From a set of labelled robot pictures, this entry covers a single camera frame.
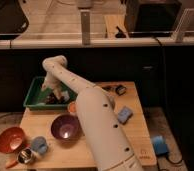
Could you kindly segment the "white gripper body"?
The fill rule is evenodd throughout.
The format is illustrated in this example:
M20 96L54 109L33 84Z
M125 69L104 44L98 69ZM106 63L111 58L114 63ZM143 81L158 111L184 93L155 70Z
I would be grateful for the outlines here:
M58 100L62 98L62 89L60 86L60 81L50 73L46 74L41 90L44 91L47 88L50 88L52 90L53 94Z

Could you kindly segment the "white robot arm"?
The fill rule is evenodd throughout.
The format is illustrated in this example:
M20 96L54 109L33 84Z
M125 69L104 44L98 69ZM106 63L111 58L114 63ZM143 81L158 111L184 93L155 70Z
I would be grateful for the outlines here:
M115 116L114 99L101 87L66 69L59 55L43 60L44 86L63 82L76 94L76 114L98 171L144 171Z

